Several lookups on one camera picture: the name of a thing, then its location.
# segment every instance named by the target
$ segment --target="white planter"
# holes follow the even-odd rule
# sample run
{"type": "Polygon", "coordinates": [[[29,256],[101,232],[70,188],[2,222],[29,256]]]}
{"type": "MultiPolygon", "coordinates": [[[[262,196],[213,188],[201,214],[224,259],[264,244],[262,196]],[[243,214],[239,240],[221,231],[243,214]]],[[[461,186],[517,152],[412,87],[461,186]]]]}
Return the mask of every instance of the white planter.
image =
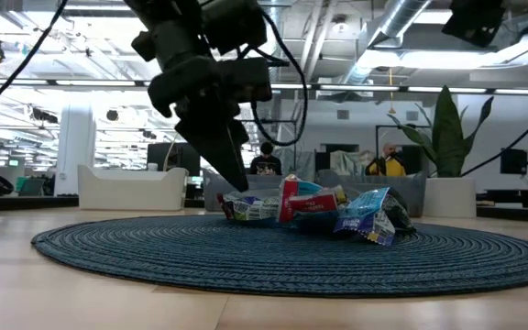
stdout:
{"type": "Polygon", "coordinates": [[[427,179],[423,216],[475,218],[476,182],[474,179],[427,179]]]}

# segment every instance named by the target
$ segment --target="white column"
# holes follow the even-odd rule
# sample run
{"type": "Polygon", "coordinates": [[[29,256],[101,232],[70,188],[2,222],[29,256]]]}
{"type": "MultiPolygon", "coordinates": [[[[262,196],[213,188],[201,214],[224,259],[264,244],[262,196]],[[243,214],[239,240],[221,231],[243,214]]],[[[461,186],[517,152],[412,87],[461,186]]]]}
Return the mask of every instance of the white column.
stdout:
{"type": "Polygon", "coordinates": [[[70,93],[60,118],[54,195],[79,193],[77,166],[94,165],[96,124],[90,93],[70,93]]]}

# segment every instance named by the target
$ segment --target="white sofa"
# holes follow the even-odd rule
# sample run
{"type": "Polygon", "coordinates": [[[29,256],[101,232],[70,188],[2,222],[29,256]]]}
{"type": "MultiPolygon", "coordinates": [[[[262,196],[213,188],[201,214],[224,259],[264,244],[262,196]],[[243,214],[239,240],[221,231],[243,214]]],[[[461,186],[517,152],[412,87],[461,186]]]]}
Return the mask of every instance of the white sofa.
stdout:
{"type": "Polygon", "coordinates": [[[184,207],[186,169],[98,170],[79,165],[78,172],[83,210],[179,211],[184,207]]]}

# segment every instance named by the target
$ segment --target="blue woven rug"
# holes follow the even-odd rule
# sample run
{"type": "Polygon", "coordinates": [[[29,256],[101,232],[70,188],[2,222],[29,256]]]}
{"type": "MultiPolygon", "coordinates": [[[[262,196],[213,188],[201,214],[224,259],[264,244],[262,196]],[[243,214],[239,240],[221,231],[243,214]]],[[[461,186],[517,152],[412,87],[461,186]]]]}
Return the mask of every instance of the blue woven rug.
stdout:
{"type": "Polygon", "coordinates": [[[417,229],[382,247],[232,225],[221,215],[142,217],[70,225],[32,244],[78,269],[218,292],[402,297],[528,285],[528,242],[440,225],[417,229]]]}

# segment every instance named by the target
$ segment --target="person in yellow shirt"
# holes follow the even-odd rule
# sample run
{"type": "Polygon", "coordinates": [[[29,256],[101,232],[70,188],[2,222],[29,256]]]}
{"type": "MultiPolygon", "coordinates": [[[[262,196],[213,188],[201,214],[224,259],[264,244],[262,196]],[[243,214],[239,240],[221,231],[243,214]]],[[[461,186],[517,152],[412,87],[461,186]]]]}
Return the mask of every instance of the person in yellow shirt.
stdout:
{"type": "Polygon", "coordinates": [[[376,158],[366,167],[366,175],[406,176],[401,159],[396,154],[396,146],[387,143],[382,147],[384,157],[376,158]]]}

